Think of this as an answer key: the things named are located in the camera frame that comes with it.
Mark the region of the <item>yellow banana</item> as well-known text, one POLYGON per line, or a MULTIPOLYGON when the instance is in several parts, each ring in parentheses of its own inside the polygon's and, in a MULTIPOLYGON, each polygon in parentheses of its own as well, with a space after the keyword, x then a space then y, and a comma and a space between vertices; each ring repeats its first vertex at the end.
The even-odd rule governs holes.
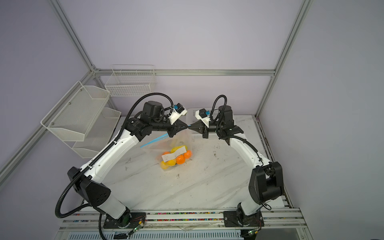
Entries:
POLYGON ((176 152, 178 149, 185 149, 187 151, 188 147, 186 145, 174 147, 174 148, 171 149, 171 153, 176 152))

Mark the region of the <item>clear zip top bag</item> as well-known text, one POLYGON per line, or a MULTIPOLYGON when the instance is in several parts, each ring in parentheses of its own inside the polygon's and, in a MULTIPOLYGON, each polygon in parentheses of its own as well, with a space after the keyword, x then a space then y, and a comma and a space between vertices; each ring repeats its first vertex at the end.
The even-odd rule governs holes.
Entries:
MULTIPOLYGON (((154 159, 156 163, 160 166, 160 162, 164 161, 166 164, 170 160, 176 159, 177 156, 183 155, 186 150, 185 149, 178 149, 176 152, 171 153, 171 149, 177 146, 186 145, 188 147, 188 150, 191 150, 193 153, 193 145, 192 145, 192 133, 189 129, 181 131, 177 133, 173 138, 170 138, 167 133, 161 135, 160 137, 155 138, 154 140, 144 144, 142 147, 140 147, 144 152, 154 159), (162 156, 164 152, 170 152, 168 155, 162 156)), ((163 171, 170 171, 178 166, 182 165, 174 165, 169 166, 168 169, 163 171)))

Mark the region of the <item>small orange tangerine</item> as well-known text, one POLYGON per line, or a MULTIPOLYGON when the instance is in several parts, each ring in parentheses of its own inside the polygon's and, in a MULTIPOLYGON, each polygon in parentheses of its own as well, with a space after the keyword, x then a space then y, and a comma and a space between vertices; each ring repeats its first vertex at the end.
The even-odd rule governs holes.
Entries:
POLYGON ((192 153, 191 150, 187 150, 187 151, 183 154, 183 156, 184 156, 185 159, 190 159, 190 158, 192 157, 192 155, 193 155, 193 153, 192 153))

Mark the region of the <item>large orange fruit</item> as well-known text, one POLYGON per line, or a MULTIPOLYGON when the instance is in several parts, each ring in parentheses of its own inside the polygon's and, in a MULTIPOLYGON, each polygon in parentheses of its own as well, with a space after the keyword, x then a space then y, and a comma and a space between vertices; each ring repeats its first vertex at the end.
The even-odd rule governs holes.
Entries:
POLYGON ((186 158, 185 158, 184 155, 179 155, 179 156, 176 157, 177 165, 182 165, 182 164, 185 163, 185 161, 186 161, 186 158))

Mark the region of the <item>yellow pear-shaped lemon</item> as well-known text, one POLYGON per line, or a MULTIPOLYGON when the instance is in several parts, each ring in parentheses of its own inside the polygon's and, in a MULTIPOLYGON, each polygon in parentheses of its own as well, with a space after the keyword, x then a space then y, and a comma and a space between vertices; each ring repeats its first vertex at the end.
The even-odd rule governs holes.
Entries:
POLYGON ((160 162, 160 167, 163 169, 163 170, 166 170, 169 168, 169 166, 164 162, 164 161, 161 161, 160 162))

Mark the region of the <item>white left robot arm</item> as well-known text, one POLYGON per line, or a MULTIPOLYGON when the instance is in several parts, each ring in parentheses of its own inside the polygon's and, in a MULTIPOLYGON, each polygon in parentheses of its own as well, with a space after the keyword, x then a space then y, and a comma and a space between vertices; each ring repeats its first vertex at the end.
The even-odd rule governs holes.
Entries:
POLYGON ((128 225, 131 218, 130 210, 104 185, 104 179, 130 149, 153 131, 167 132, 172 138, 176 133, 187 129, 187 124, 180 120, 180 117, 186 113, 186 110, 181 113, 172 111, 169 116, 164 117, 161 113, 141 112, 138 117, 127 117, 118 134, 101 152, 80 168, 72 167, 68 171, 70 183, 57 202, 56 217, 66 218, 83 208, 92 207, 102 215, 120 222, 123 226, 128 225), (63 214, 61 204, 70 189, 74 189, 87 203, 63 214))

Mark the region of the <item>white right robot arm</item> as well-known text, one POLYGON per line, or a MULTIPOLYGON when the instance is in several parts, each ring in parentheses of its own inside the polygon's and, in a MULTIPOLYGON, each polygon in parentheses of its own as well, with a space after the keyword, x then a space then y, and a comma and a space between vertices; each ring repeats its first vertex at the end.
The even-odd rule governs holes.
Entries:
POLYGON ((210 111, 200 109, 195 112, 196 122, 189 129, 207 139, 216 134, 233 148, 252 169, 248 191, 249 195, 240 202, 235 211, 234 226, 262 226, 261 209, 271 210, 268 202, 284 194, 283 168, 263 156, 247 139, 244 131, 236 125, 230 106, 220 106, 210 111))

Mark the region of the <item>white perforated plastic basket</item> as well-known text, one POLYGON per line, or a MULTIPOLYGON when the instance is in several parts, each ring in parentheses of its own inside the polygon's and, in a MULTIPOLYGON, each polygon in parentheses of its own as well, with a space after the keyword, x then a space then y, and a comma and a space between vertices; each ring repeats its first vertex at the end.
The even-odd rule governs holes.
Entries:
POLYGON ((237 134, 243 134, 243 130, 236 125, 233 110, 230 106, 220 106, 213 111, 194 109, 195 121, 189 124, 189 130, 196 132, 203 139, 208 139, 215 134, 219 139, 229 142, 230 138, 237 134))

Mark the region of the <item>white mesh two-tier shelf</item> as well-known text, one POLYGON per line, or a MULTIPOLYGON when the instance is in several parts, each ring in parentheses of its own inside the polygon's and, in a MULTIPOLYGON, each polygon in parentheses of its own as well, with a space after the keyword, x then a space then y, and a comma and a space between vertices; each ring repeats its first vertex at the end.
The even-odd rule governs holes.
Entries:
POLYGON ((121 112, 108 107, 110 92, 77 82, 41 120, 41 125, 83 159, 111 140, 121 112))

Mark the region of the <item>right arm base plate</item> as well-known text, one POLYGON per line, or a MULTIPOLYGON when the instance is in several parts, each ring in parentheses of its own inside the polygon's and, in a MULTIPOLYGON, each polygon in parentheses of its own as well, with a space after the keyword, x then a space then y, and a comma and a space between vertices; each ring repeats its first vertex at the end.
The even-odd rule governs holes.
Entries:
POLYGON ((224 211, 224 224, 225 227, 264 227, 264 218, 261 211, 253 215, 246 216, 239 211, 224 211))

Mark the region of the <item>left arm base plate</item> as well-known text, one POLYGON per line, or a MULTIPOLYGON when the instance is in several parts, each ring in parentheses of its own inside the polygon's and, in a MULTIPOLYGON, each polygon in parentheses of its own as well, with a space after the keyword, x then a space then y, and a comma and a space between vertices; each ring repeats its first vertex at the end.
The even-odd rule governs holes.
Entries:
POLYGON ((145 212, 130 212, 123 214, 119 219, 106 215, 103 223, 104 229, 134 229, 140 223, 144 224, 147 214, 145 212))

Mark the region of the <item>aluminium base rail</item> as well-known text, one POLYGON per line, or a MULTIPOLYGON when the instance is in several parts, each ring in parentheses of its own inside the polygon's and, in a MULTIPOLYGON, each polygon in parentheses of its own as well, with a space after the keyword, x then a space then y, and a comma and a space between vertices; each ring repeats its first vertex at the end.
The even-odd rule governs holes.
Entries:
MULTIPOLYGON (((147 211, 133 212, 134 220, 144 220, 144 230, 214 230, 230 229, 307 229, 307 223, 300 209, 278 208, 271 211, 262 210, 249 220, 249 224, 241 224, 234 209, 224 210, 196 210, 196 211, 147 211)), ((83 211, 65 218, 59 228, 64 231, 96 231, 99 222, 99 213, 83 211)), ((102 227, 107 230, 128 230, 118 228, 112 220, 102 217, 102 227)))

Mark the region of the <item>aluminium frame post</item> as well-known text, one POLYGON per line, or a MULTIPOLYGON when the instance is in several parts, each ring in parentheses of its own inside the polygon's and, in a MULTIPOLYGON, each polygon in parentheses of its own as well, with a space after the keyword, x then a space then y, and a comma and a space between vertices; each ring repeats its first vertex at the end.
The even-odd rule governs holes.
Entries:
POLYGON ((293 25, 289 31, 288 37, 285 41, 285 44, 282 48, 281 54, 278 58, 276 67, 275 67, 275 73, 271 76, 270 81, 267 85, 267 88, 263 94, 262 100, 258 106, 258 109, 256 111, 255 117, 259 118, 262 115, 263 109, 267 103, 267 100, 272 93, 273 87, 276 84, 276 81, 283 69, 284 63, 290 53, 290 50, 292 49, 292 46, 296 40, 296 37, 300 31, 300 28, 309 12, 309 9, 312 5, 312 0, 304 0, 301 3, 300 9, 298 11, 297 16, 295 17, 295 20, 293 22, 293 25))

